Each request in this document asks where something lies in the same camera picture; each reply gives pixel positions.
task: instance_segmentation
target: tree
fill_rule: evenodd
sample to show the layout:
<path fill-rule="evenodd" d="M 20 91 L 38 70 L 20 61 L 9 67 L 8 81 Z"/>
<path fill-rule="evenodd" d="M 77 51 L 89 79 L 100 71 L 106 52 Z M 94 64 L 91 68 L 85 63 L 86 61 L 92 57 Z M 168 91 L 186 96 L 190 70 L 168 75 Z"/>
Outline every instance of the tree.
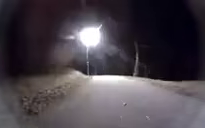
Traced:
<path fill-rule="evenodd" d="M 135 41 L 135 66 L 134 66 L 134 72 L 133 76 L 138 76 L 139 74 L 139 48 L 138 48 L 138 43 Z"/>

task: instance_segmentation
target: night sky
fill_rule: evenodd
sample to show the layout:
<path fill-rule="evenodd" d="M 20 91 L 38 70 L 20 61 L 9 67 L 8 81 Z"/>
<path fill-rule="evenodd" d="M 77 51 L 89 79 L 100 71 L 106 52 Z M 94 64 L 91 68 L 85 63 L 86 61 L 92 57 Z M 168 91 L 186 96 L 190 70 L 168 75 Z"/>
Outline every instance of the night sky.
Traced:
<path fill-rule="evenodd" d="M 90 53 L 92 74 L 132 75 L 136 41 L 139 76 L 198 79 L 198 28 L 184 0 L 87 0 L 86 4 L 83 10 L 78 0 L 17 3 L 5 32 L 9 72 L 40 72 L 51 64 L 51 49 L 70 43 L 78 52 L 72 52 L 68 65 L 85 72 L 84 48 L 69 41 L 61 43 L 58 35 L 61 29 L 70 34 L 84 23 L 102 23 L 103 44 Z"/>

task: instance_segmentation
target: gravel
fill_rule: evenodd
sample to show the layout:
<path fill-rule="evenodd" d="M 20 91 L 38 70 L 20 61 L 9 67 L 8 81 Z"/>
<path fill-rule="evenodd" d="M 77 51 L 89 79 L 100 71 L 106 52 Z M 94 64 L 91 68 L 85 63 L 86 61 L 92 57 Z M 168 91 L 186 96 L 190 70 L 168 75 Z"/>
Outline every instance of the gravel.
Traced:
<path fill-rule="evenodd" d="M 33 96 L 23 96 L 21 98 L 22 108 L 28 115 L 38 115 L 50 104 L 62 99 L 67 89 L 70 89 L 70 85 L 40 90 Z"/>

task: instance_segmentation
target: road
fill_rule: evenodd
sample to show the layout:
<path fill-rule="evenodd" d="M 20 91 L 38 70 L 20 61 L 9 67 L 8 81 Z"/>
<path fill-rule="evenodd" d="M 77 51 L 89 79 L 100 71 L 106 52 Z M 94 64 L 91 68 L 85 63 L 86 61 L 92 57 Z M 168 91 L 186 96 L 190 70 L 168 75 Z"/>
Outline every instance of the road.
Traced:
<path fill-rule="evenodd" d="M 205 101 L 146 81 L 95 76 L 40 117 L 42 128 L 205 128 Z"/>

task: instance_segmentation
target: lamp post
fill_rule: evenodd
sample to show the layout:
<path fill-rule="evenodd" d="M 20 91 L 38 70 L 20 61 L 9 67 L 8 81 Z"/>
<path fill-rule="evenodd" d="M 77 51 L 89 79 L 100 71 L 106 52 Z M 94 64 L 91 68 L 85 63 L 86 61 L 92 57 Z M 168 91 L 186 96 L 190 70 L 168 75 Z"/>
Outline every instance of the lamp post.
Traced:
<path fill-rule="evenodd" d="M 83 28 L 79 33 L 79 39 L 83 45 L 86 46 L 86 65 L 87 65 L 87 75 L 90 75 L 90 62 L 89 62 L 89 49 L 90 47 L 95 47 L 100 43 L 101 33 L 99 27 L 86 27 Z"/>

